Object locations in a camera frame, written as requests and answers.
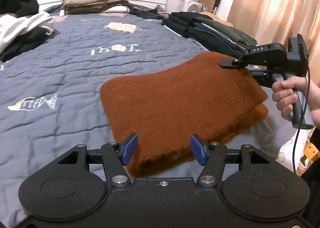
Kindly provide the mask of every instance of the black cable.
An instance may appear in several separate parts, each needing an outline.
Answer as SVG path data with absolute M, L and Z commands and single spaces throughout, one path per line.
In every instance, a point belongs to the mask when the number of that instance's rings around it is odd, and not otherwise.
M 299 133 L 300 133 L 300 130 L 301 130 L 301 126 L 302 126 L 302 121 L 304 119 L 304 115 L 305 115 L 306 110 L 307 110 L 309 91 L 310 91 L 310 69 L 309 69 L 309 61 L 308 61 L 308 59 L 307 59 L 307 69 L 308 69 L 308 87 L 307 87 L 307 93 L 306 93 L 306 102 L 305 102 L 304 108 L 301 108 L 301 116 L 300 116 L 299 127 L 298 127 L 298 131 L 297 131 L 296 139 L 294 141 L 293 152 L 292 152 L 292 166 L 293 166 L 293 172 L 295 174 L 296 174 L 296 166 L 295 166 L 295 162 L 294 162 L 294 156 L 295 156 L 298 136 L 299 136 Z

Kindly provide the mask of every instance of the gray handle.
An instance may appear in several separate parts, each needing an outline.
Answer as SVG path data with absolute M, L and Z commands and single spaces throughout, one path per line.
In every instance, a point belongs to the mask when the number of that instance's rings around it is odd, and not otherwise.
M 275 82 L 283 81 L 283 77 L 281 74 L 272 74 L 272 79 Z M 289 121 L 292 122 L 292 126 L 296 129 L 299 128 L 300 118 L 301 118 L 301 110 L 305 107 L 306 97 L 301 90 L 293 89 L 293 92 L 298 95 L 298 100 L 292 105 L 293 110 L 289 115 Z M 306 113 L 304 114 L 304 119 L 302 121 L 301 129 L 309 130 L 315 126 L 313 123 L 309 105 L 307 105 Z

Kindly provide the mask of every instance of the circular pad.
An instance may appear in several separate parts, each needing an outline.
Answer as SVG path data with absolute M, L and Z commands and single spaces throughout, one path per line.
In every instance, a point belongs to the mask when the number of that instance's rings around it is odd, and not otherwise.
M 301 178 L 286 169 L 266 167 L 262 171 L 257 167 L 228 177 L 222 194 L 239 213 L 254 219 L 278 220 L 300 213 L 308 202 L 309 189 Z
M 104 182 L 83 169 L 36 172 L 19 189 L 19 200 L 27 215 L 46 220 L 69 220 L 83 216 L 101 202 Z
M 78 182 L 67 177 L 56 177 L 43 183 L 41 191 L 51 198 L 63 198 L 78 190 Z
M 282 180 L 274 177 L 259 177 L 250 182 L 250 190 L 260 197 L 276 198 L 287 191 L 287 186 Z

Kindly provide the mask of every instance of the bedspread embroidery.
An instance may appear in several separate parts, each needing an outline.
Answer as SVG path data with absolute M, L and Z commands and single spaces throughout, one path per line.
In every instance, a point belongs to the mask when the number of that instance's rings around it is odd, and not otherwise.
M 46 103 L 49 108 L 54 109 L 56 107 L 57 94 L 54 94 L 49 100 L 44 96 L 40 98 L 27 97 L 23 98 L 13 106 L 8 106 L 11 111 L 33 111 L 38 109 L 42 104 Z
M 142 51 L 142 50 L 137 50 L 135 47 L 138 46 L 138 44 L 131 44 L 130 49 L 128 50 L 128 52 L 137 52 L 137 51 Z M 102 52 L 110 52 L 110 51 L 121 51 L 121 52 L 125 52 L 127 50 L 126 46 L 123 46 L 121 44 L 117 44 L 117 45 L 113 45 L 111 47 L 111 49 L 109 48 L 103 48 L 103 47 L 98 47 L 97 49 L 99 49 L 98 53 L 102 53 Z M 92 49 L 91 50 L 91 55 L 94 56 L 96 49 Z
M 134 33 L 137 29 L 137 26 L 129 23 L 121 23 L 121 22 L 110 22 L 105 28 L 109 28 L 111 30 L 117 31 L 127 31 L 130 33 Z

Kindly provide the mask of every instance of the white fabric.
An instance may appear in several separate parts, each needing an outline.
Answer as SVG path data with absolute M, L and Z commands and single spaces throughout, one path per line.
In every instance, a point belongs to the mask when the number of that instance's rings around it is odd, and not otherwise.
M 41 11 L 33 16 L 16 18 L 13 13 L 0 15 L 0 54 L 16 38 L 26 34 L 36 27 L 45 28 L 50 35 L 55 30 L 54 18 L 49 13 Z
M 111 7 L 105 11 L 102 11 L 101 13 L 128 13 L 130 11 L 130 9 L 126 6 L 114 6 Z
M 289 141 L 287 141 L 285 144 L 282 145 L 278 154 L 278 158 L 276 159 L 276 161 L 278 161 L 281 165 L 285 166 L 291 171 L 293 171 L 292 153 L 293 153 L 293 145 L 294 145 L 296 136 L 297 136 L 297 131 Z M 296 149 L 295 149 L 295 154 L 294 154 L 294 163 L 295 163 L 296 170 L 299 165 L 300 159 L 303 156 L 303 150 L 306 145 L 307 139 L 308 139 L 308 130 L 300 130 Z

